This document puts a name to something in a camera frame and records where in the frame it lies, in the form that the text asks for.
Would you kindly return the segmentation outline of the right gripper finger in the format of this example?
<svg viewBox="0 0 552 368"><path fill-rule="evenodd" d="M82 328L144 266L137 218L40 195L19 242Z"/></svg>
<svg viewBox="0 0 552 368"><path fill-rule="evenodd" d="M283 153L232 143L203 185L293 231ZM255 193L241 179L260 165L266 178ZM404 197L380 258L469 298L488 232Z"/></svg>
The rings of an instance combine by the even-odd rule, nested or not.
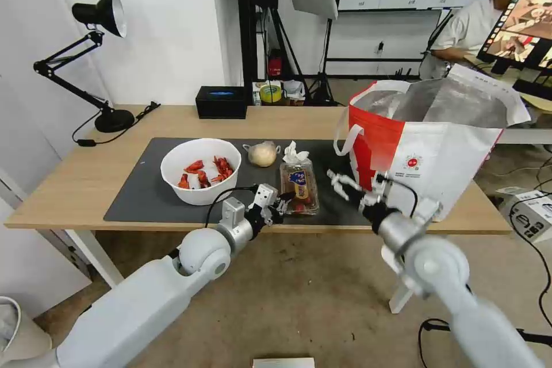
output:
<svg viewBox="0 0 552 368"><path fill-rule="evenodd" d="M348 202L361 202L365 196L364 189L348 175L335 173L328 169L327 177L331 181L334 192Z"/></svg>
<svg viewBox="0 0 552 368"><path fill-rule="evenodd" d="M381 197L388 197L393 185L392 178L387 171L376 172L374 176L374 192Z"/></svg>

